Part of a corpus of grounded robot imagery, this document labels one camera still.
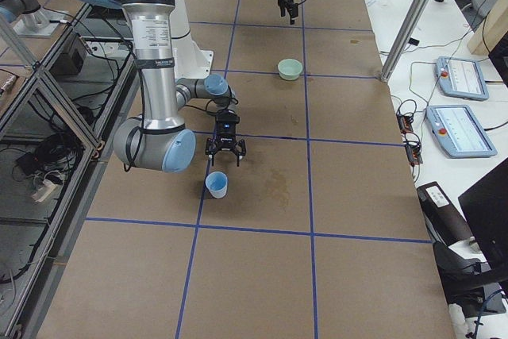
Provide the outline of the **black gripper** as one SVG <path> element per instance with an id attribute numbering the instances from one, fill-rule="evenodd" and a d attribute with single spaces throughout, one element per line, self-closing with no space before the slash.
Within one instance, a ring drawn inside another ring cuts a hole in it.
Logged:
<path id="1" fill-rule="evenodd" d="M 296 18 L 298 17 L 298 5 L 295 0 L 278 0 L 280 16 L 286 16 L 286 7 L 288 6 L 288 13 L 290 17 L 290 24 L 293 25 L 295 23 Z"/>
<path id="2" fill-rule="evenodd" d="M 208 138 L 205 148 L 212 167 L 215 155 L 220 151 L 232 152 L 237 157 L 237 167 L 240 167 L 240 161 L 246 156 L 247 150 L 245 140 L 237 140 L 236 127 L 239 122 L 240 117 L 234 112 L 218 112 L 215 115 L 215 138 Z"/>

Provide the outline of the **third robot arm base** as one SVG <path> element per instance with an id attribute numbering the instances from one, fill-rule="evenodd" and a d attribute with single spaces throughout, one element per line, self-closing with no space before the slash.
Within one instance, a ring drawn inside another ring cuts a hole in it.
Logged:
<path id="1" fill-rule="evenodd" d="M 20 37 L 50 37 L 58 25 L 66 24 L 62 13 L 44 8 L 38 0 L 1 0 L 1 15 L 15 22 Z"/>

